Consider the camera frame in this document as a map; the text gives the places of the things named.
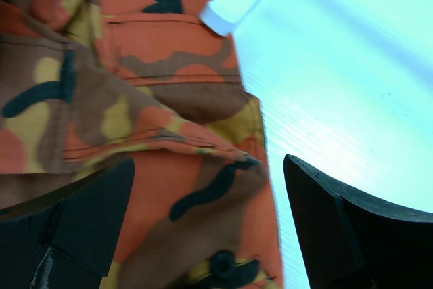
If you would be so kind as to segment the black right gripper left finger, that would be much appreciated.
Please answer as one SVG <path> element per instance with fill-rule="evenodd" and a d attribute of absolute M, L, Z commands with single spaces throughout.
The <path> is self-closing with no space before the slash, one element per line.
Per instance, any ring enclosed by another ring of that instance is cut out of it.
<path fill-rule="evenodd" d="M 1 210 L 1 288 L 99 288 L 135 174 L 132 159 Z"/>

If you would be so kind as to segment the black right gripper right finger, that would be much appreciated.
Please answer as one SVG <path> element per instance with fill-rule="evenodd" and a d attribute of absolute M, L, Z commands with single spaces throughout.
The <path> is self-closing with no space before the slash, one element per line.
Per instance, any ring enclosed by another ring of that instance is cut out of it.
<path fill-rule="evenodd" d="M 311 288 L 431 288 L 432 213 L 287 155 L 286 189 Z"/>

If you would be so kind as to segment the orange camouflage trousers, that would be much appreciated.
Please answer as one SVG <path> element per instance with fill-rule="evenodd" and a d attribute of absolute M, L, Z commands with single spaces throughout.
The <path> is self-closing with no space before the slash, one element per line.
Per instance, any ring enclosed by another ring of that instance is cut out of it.
<path fill-rule="evenodd" d="M 209 0 L 1 0 L 1 206 L 135 168 L 98 288 L 283 288 L 258 98 Z"/>

